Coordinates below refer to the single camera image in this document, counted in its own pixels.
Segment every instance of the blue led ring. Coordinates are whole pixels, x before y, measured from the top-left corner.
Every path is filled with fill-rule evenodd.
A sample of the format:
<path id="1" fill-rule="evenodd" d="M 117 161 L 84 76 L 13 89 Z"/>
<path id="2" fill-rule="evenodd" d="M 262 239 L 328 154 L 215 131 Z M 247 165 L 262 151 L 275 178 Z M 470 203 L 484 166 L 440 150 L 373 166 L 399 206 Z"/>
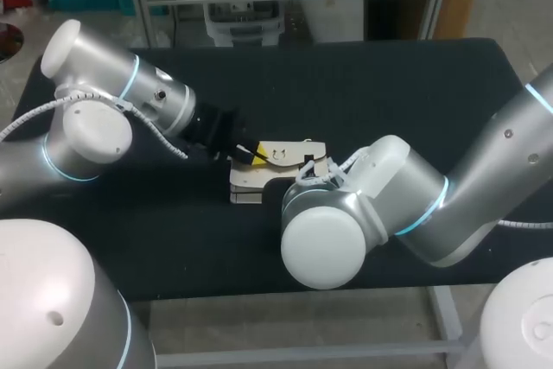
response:
<path id="1" fill-rule="evenodd" d="M 429 208 L 429 210 L 426 211 L 424 213 L 424 215 L 421 216 L 416 222 L 414 222 L 413 224 L 407 226 L 406 228 L 402 229 L 401 231 L 396 232 L 396 236 L 405 235 L 406 233 L 409 233 L 412 230 L 414 230 L 416 227 L 421 225 L 440 206 L 440 204 L 445 199 L 446 193 L 448 192 L 448 188 L 449 188 L 449 179 L 446 176 L 444 176 L 443 178 L 445 179 L 445 181 L 443 183 L 442 192 L 440 193 L 440 196 L 438 196 L 438 199 L 435 200 L 435 202 L 432 204 L 432 206 Z"/>

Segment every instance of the white cable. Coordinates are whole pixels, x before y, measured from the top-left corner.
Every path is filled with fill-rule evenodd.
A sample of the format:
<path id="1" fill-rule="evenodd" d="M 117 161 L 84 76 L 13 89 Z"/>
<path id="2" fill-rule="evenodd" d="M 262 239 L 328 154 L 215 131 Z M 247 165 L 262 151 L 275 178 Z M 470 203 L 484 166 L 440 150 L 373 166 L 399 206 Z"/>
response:
<path id="1" fill-rule="evenodd" d="M 361 154 L 368 150 L 369 147 L 362 147 L 361 149 L 357 150 L 355 153 L 353 153 L 349 158 L 343 162 L 338 169 L 340 169 L 342 172 L 348 170 L 352 167 L 352 165 L 359 159 Z M 298 172 L 296 176 L 296 183 L 301 186 L 314 186 L 314 185 L 322 185 L 328 181 L 331 181 L 334 177 L 336 177 L 336 172 L 330 172 L 327 175 L 324 176 L 318 176 L 318 177 L 305 177 L 305 175 L 311 170 L 315 165 L 315 162 L 313 160 L 310 160 L 309 162 L 305 163 L 305 166 L 303 166 L 300 171 Z"/>
<path id="2" fill-rule="evenodd" d="M 86 86 L 86 85 L 72 86 L 72 85 L 64 84 L 59 86 L 56 89 L 56 94 L 60 92 L 65 92 L 65 91 L 71 91 L 71 94 L 67 95 L 64 98 L 56 99 L 54 101 L 50 101 L 49 103 L 40 105 L 35 109 L 26 112 L 18 119 L 13 121 L 10 125 L 8 125 L 8 127 L 0 131 L 0 142 L 2 142 L 15 129 L 17 129 L 18 127 L 21 127 L 23 124 L 27 123 L 31 118 L 34 118 L 39 114 L 42 114 L 43 112 L 53 110 L 54 108 L 61 107 L 65 104 L 69 104 L 77 101 L 83 101 L 87 99 L 93 99 L 93 100 L 109 102 L 115 105 L 120 111 L 130 112 L 133 116 L 135 116 L 140 121 L 142 121 L 146 125 L 146 127 L 148 127 L 148 129 L 152 133 L 154 133 L 157 139 L 160 142 L 162 142 L 163 146 L 165 146 L 171 153 L 173 153 L 177 157 L 180 157 L 183 160 L 188 159 L 188 155 L 182 150 L 177 149 L 173 144 L 171 144 L 163 136 L 163 134 L 157 129 L 156 125 L 153 124 L 151 121 L 149 121 L 148 118 L 141 111 L 139 111 L 132 103 L 128 101 L 124 101 L 117 97 L 114 97 L 106 92 L 101 92 L 99 90 L 96 90 L 92 86 Z"/>
<path id="3" fill-rule="evenodd" d="M 498 222 L 498 225 L 506 228 L 530 230 L 553 229 L 553 222 L 515 222 L 512 220 L 501 220 Z"/>

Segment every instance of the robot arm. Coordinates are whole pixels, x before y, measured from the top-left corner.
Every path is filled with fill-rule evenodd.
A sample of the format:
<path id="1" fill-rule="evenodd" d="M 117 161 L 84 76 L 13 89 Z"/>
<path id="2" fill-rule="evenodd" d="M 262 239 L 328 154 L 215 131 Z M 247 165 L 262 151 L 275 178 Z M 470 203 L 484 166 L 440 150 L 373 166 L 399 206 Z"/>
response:
<path id="1" fill-rule="evenodd" d="M 301 283 L 334 288 L 396 235 L 434 266 L 456 264 L 550 179 L 552 137 L 553 66 L 492 116 L 446 176 L 401 138 L 383 137 L 340 173 L 340 186 L 299 178 L 285 195 L 284 263 Z"/>
<path id="2" fill-rule="evenodd" d="M 132 103 L 166 137 L 202 144 L 211 154 L 236 147 L 236 112 L 197 100 L 189 86 L 78 21 L 58 28 L 41 70 L 57 86 L 93 86 Z"/>
<path id="3" fill-rule="evenodd" d="M 235 111 L 198 101 L 192 88 L 78 21 L 58 28 L 41 70 L 56 84 L 57 100 L 16 120 L 0 133 L 0 142 L 42 110 L 55 108 L 53 122 L 42 137 L 0 144 L 0 209 L 31 195 L 93 181 L 119 160 L 132 141 L 122 109 L 139 117 L 182 158 L 186 154 L 164 137 L 198 143 L 210 155 L 235 156 L 242 151 L 237 144 L 257 150 L 252 149 L 257 142 L 242 136 Z"/>

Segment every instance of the table leg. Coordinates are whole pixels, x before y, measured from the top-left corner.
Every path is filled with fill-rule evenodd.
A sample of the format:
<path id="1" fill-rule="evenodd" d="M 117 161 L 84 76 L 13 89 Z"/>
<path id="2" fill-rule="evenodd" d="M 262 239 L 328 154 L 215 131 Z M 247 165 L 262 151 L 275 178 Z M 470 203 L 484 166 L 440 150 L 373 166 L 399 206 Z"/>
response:
<path id="1" fill-rule="evenodd" d="M 448 285 L 429 287 L 430 302 L 444 340 L 459 340 L 463 334 L 461 319 Z"/>
<path id="2" fill-rule="evenodd" d="M 434 12 L 432 13 L 432 18 L 430 20 L 428 39 L 432 39 L 434 37 L 435 26 L 438 23 L 438 17 L 440 16 L 440 10 L 442 9 L 442 1 L 443 0 L 436 0 L 436 2 L 435 2 Z"/>
<path id="3" fill-rule="evenodd" d="M 179 31 L 179 10 L 177 9 L 178 6 L 169 6 L 168 7 L 168 13 L 169 13 L 169 19 L 171 20 L 171 23 L 173 24 L 173 39 L 171 41 L 171 47 L 176 47 L 176 35 Z"/>
<path id="4" fill-rule="evenodd" d="M 421 356 L 460 351 L 459 342 L 431 340 L 412 343 L 381 345 L 344 345 L 320 347 L 288 347 L 229 352 L 178 353 L 157 355 L 157 367 L 181 368 L 189 366 L 216 366 L 262 364 L 275 362 L 303 362 L 325 359 L 351 359 L 395 356 Z"/>
<path id="5" fill-rule="evenodd" d="M 146 34 L 146 26 L 144 25 L 144 16 L 142 14 L 142 2 L 141 0 L 132 0 L 132 3 L 135 6 L 135 16 L 137 17 L 138 24 L 140 25 L 140 35 L 144 39 L 146 46 L 150 48 L 148 34 Z"/>
<path id="6" fill-rule="evenodd" d="M 429 294 L 442 339 L 458 340 L 463 345 L 460 353 L 446 353 L 446 367 L 474 369 L 482 360 L 480 318 L 486 300 L 482 302 L 463 330 L 449 286 L 429 287 Z"/>
<path id="7" fill-rule="evenodd" d="M 465 325 L 465 333 L 460 338 L 461 344 L 465 347 L 464 352 L 448 353 L 446 358 L 448 369 L 474 369 L 484 359 L 480 346 L 480 318 L 484 304 Z"/>
<path id="8" fill-rule="evenodd" d="M 146 41 L 148 48 L 157 47 L 156 32 L 154 31 L 154 25 L 152 24 L 152 16 L 149 13 L 148 2 L 146 0 L 140 0 L 140 8 L 142 11 L 142 17 L 144 21 L 144 31 L 146 33 Z"/>
<path id="9" fill-rule="evenodd" d="M 427 0 L 424 6 L 423 19 L 421 21 L 421 27 L 418 32 L 418 39 L 429 39 L 430 23 L 432 22 L 432 15 L 435 9 L 436 0 Z"/>

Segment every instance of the black cloth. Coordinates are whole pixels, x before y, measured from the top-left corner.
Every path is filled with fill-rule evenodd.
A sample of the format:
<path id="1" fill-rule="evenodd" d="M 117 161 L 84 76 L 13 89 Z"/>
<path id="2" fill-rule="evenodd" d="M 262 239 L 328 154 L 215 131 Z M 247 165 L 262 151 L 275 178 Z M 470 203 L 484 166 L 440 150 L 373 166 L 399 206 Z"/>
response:
<path id="1" fill-rule="evenodd" d="M 202 99 L 239 107 L 249 132 L 263 140 L 322 141 L 343 161 L 395 134 L 444 174 L 521 88 L 498 45 L 481 39 L 137 52 Z M 16 114 L 53 91 L 37 64 Z M 50 118 L 25 124 L 14 138 L 45 132 Z M 266 208 L 229 202 L 227 162 L 201 152 L 182 162 L 139 125 L 133 130 L 129 153 L 95 182 L 3 217 L 65 227 L 128 300 L 305 289 L 284 268 L 278 224 Z M 552 201 L 548 185 L 509 218 L 553 220 Z M 437 269 L 392 239 L 367 255 L 346 288 L 496 283 L 550 256 L 553 232 L 498 228 L 468 259 Z"/>

